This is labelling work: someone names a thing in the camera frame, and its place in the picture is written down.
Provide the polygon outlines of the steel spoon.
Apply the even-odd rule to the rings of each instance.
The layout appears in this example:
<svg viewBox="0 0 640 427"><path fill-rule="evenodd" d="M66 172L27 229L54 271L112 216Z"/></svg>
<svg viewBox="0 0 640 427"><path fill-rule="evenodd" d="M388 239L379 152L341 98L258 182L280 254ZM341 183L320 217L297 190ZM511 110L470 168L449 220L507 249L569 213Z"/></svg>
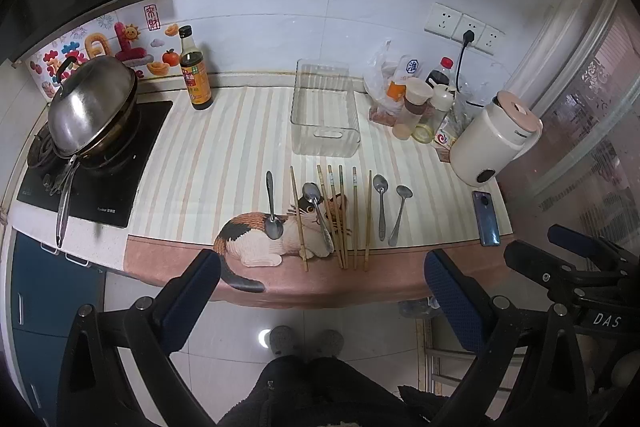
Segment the steel spoon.
<svg viewBox="0 0 640 427"><path fill-rule="evenodd" d="M326 253L330 255L334 251L334 244L332 241L331 233L329 232L329 229L326 226L326 220L324 220L323 213L320 209L321 194L320 194L318 185L315 184L314 182L306 182L303 185L303 196L305 197L307 202L310 202L311 205L314 206L314 211L316 212L318 225L320 227L320 231L322 234L324 248L326 248Z"/></svg>
<svg viewBox="0 0 640 427"><path fill-rule="evenodd" d="M388 182L382 174L376 174L372 180L373 188L378 193L378 239L383 242L386 237L386 214L384 196L388 191Z"/></svg>
<svg viewBox="0 0 640 427"><path fill-rule="evenodd" d="M396 187L396 193L400 197L400 206L392 233L390 233L390 237L388 238L388 245L390 245L390 247L395 247L398 243L401 219L404 214L405 205L407 200L413 196L411 188L404 184L399 184L398 187Z"/></svg>
<svg viewBox="0 0 640 427"><path fill-rule="evenodd" d="M269 215L266 218L265 232L267 236L275 241L283 235L283 222L274 212L274 187L272 172L266 172L266 189L269 202Z"/></svg>

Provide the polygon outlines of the blue kitchen cabinet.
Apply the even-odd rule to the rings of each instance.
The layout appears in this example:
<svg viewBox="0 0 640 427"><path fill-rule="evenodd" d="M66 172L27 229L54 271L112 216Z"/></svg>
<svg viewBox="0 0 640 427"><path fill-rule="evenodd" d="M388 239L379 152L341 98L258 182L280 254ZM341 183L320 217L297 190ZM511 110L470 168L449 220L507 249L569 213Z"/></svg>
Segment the blue kitchen cabinet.
<svg viewBox="0 0 640 427"><path fill-rule="evenodd" d="M66 341L80 306L103 308L105 273L17 233L11 268L11 320L17 367L32 410L56 424Z"/></svg>

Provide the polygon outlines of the blue smartphone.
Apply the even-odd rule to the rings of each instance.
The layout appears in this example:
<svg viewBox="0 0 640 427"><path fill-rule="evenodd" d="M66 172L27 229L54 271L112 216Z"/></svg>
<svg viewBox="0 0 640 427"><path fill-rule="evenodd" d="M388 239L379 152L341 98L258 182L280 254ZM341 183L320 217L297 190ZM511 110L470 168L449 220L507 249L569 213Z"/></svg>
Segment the blue smartphone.
<svg viewBox="0 0 640 427"><path fill-rule="evenodd" d="M484 247L500 245L497 215L491 195L487 192L472 192L478 237Z"/></svg>

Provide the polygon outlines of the black induction cooktop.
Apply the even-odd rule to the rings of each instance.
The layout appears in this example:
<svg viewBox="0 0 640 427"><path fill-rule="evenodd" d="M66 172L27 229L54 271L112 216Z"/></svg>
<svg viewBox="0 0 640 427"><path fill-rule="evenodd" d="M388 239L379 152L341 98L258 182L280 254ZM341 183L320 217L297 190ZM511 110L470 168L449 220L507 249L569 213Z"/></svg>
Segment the black induction cooktop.
<svg viewBox="0 0 640 427"><path fill-rule="evenodd" d="M122 135L98 156L80 162L70 191L72 217L117 228L128 225L142 173L171 106L171 101L136 105ZM49 129L42 127L30 144L17 199L58 210L61 194L51 188L66 164L55 154Z"/></svg>

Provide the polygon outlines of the person legs and slippers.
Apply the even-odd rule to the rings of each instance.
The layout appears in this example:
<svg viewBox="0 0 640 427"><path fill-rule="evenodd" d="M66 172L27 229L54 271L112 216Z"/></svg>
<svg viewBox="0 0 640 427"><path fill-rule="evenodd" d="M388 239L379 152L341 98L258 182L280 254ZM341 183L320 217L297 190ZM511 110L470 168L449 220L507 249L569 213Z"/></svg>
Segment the person legs and slippers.
<svg viewBox="0 0 640 427"><path fill-rule="evenodd" d="M400 386L393 393L340 360L344 337L327 329L310 358L300 354L296 332L269 332L274 359L248 396L218 421L221 426L427 426L444 397Z"/></svg>

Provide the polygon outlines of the glass jar yellow rim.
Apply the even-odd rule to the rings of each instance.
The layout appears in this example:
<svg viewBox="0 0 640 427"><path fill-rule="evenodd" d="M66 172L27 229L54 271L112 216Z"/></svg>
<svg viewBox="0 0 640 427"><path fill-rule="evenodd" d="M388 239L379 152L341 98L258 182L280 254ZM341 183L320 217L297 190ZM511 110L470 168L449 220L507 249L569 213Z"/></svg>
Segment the glass jar yellow rim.
<svg viewBox="0 0 640 427"><path fill-rule="evenodd" d="M436 84L433 95L426 102L424 113L412 132L413 139L420 143L431 142L453 105L454 92L448 86Z"/></svg>

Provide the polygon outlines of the small printed packet box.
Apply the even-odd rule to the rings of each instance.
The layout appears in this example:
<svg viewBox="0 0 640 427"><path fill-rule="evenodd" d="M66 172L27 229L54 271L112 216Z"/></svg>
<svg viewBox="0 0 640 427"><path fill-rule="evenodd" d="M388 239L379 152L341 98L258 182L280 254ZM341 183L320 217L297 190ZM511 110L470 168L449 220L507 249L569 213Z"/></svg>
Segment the small printed packet box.
<svg viewBox="0 0 640 427"><path fill-rule="evenodd" d="M469 124L471 124L471 121L464 115L457 117L454 114L449 114L440 123L434 135L434 140L439 146L450 150L457 139L460 138L462 132L469 127Z"/></svg>

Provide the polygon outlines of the steel wok with lid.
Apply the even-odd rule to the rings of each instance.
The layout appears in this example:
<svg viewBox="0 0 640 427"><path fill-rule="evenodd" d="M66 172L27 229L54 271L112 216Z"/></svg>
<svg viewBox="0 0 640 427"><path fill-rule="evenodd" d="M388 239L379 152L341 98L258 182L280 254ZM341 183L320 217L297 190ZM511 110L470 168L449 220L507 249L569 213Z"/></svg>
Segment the steel wok with lid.
<svg viewBox="0 0 640 427"><path fill-rule="evenodd" d="M115 57L103 55L79 65L61 80L48 110L48 128L66 165L50 192L58 193L55 243L65 239L70 192L81 163L99 156L120 137L136 105L138 78Z"/></svg>

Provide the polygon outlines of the clear plastic organizer bin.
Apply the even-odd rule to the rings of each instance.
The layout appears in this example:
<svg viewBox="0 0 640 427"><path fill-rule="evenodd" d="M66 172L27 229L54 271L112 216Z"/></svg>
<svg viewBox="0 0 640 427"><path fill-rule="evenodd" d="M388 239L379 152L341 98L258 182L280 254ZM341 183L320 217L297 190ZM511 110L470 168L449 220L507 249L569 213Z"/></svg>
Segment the clear plastic organizer bin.
<svg viewBox="0 0 640 427"><path fill-rule="evenodd" d="M360 128L348 66L298 60L290 123L295 154L354 156L360 145Z"/></svg>

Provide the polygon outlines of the red cap dark bottle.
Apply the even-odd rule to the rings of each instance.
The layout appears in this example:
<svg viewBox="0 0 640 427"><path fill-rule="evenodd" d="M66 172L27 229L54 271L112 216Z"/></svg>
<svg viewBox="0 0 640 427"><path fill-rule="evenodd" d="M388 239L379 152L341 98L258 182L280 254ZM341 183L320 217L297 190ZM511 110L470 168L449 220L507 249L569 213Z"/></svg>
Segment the red cap dark bottle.
<svg viewBox="0 0 640 427"><path fill-rule="evenodd" d="M454 61L450 57L444 56L437 68L431 70L426 77L426 82L432 87L436 86L450 86L450 77L452 68L454 67Z"/></svg>

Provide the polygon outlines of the plastic bag with food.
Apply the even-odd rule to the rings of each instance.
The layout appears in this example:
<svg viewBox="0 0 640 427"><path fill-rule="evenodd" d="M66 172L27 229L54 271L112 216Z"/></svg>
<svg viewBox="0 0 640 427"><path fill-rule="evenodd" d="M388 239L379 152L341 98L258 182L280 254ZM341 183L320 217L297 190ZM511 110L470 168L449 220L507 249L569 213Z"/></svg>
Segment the plastic bag with food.
<svg viewBox="0 0 640 427"><path fill-rule="evenodd" d="M363 87L370 96L369 120L393 128L400 113L401 103L387 94L397 62L387 62L392 40L387 39L368 62L363 73Z"/></svg>

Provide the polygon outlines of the white blue logo bottle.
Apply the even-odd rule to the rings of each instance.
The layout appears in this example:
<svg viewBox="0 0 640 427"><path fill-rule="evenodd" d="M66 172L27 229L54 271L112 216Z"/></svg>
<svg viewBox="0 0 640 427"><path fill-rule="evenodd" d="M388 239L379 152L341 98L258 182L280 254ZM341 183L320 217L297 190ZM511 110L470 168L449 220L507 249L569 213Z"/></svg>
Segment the white blue logo bottle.
<svg viewBox="0 0 640 427"><path fill-rule="evenodd" d="M407 88L423 81L420 76L421 69L421 62L416 57L406 54L399 59L386 88L386 96L390 108L393 110L400 109Z"/></svg>

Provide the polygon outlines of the dark soy sauce bottle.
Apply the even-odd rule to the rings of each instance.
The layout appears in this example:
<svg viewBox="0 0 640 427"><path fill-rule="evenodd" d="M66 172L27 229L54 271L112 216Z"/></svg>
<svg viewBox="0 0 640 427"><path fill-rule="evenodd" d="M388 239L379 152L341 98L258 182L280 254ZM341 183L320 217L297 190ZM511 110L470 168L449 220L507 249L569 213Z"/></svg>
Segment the dark soy sauce bottle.
<svg viewBox="0 0 640 427"><path fill-rule="evenodd" d="M213 95L204 55L195 44L190 25L181 26L179 36L181 39L180 68L191 104L196 110L206 109L213 104Z"/></svg>

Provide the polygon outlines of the colourful wall stickers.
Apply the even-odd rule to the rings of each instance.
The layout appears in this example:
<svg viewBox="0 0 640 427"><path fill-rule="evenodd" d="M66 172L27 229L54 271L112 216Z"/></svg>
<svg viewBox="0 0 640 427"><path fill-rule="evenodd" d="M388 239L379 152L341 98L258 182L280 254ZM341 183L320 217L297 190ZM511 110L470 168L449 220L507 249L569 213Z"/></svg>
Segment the colourful wall stickers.
<svg viewBox="0 0 640 427"><path fill-rule="evenodd" d="M26 64L48 101L63 80L93 58L110 56L140 80L179 72L180 38L171 0L146 0L107 12L52 40Z"/></svg>

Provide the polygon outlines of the white wall socket strip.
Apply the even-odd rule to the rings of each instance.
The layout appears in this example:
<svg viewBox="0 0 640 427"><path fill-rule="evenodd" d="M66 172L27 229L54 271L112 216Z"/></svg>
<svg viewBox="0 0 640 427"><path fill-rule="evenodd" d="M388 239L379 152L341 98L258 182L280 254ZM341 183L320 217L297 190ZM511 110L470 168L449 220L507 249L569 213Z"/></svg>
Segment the white wall socket strip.
<svg viewBox="0 0 640 427"><path fill-rule="evenodd" d="M464 41L463 37L467 31L472 31L474 39L470 46L488 55L495 55L506 42L506 34L503 31L437 2L432 4L428 12L424 30L458 43Z"/></svg>

